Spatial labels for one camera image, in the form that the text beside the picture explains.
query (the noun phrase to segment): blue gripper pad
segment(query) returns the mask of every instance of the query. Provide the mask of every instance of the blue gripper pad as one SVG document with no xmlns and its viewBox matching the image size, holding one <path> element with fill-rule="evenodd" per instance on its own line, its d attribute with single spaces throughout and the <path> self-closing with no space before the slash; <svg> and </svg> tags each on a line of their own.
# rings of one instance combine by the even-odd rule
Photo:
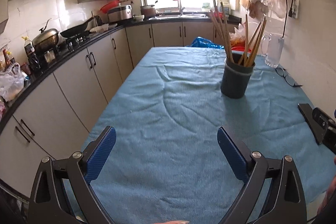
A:
<svg viewBox="0 0 336 224">
<path fill-rule="evenodd" d="M 246 184 L 250 178 L 247 173 L 247 162 L 223 128 L 217 131 L 217 141 L 236 178 Z"/>
<path fill-rule="evenodd" d="M 97 146 L 86 164 L 84 179 L 87 184 L 98 178 L 107 158 L 109 157 L 117 139 L 116 130 L 111 127 Z"/>
</svg>

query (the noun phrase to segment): eyeglasses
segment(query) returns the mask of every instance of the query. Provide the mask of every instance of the eyeglasses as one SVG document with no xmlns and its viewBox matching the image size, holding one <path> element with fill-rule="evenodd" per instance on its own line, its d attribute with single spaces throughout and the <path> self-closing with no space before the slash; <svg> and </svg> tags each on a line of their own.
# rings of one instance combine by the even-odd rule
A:
<svg viewBox="0 0 336 224">
<path fill-rule="evenodd" d="M 278 75 L 280 75 L 286 80 L 288 85 L 291 85 L 294 88 L 298 88 L 302 86 L 302 85 L 299 85 L 297 82 L 295 82 L 295 80 L 289 75 L 287 70 L 277 67 L 275 71 L 277 72 Z"/>
</svg>

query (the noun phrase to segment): frying pan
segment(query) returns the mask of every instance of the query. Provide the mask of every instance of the frying pan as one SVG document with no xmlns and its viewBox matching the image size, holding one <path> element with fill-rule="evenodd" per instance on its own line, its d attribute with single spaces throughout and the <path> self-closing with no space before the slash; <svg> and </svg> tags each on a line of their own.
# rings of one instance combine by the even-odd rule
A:
<svg viewBox="0 0 336 224">
<path fill-rule="evenodd" d="M 81 34 L 82 32 L 85 31 L 85 29 L 87 28 L 87 25 L 93 19 L 94 19 L 94 17 L 91 17 L 87 21 L 85 21 L 83 24 L 77 25 L 75 27 L 72 27 L 68 30 L 65 30 L 65 31 L 61 32 L 61 36 L 64 37 L 64 38 L 69 38 L 69 37 L 73 37 L 75 35 Z"/>
</svg>

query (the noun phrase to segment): mug handle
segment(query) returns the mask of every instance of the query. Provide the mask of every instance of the mug handle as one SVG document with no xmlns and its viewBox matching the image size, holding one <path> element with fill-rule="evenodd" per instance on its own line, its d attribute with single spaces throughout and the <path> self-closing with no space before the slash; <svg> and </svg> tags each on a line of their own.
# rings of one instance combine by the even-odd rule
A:
<svg viewBox="0 0 336 224">
<path fill-rule="evenodd" d="M 264 34 L 263 37 L 262 37 L 262 39 L 261 39 L 261 44 L 260 44 L 260 47 L 261 47 L 261 55 L 262 55 L 262 56 L 266 56 L 266 53 L 267 53 L 267 52 L 264 52 L 264 51 L 263 51 L 263 43 L 265 42 L 266 39 L 268 40 L 268 43 L 269 43 L 270 36 Z"/>
</svg>

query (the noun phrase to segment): utensil holder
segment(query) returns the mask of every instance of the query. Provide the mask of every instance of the utensil holder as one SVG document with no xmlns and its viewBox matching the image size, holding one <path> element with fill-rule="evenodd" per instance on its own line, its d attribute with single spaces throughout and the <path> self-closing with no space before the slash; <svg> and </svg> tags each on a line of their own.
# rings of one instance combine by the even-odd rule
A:
<svg viewBox="0 0 336 224">
<path fill-rule="evenodd" d="M 232 53 L 232 57 L 235 63 L 230 62 L 228 58 L 225 59 L 220 90 L 229 98 L 239 99 L 245 94 L 255 63 L 253 63 L 253 66 L 251 67 L 240 66 L 237 63 L 241 58 L 241 54 Z"/>
</svg>

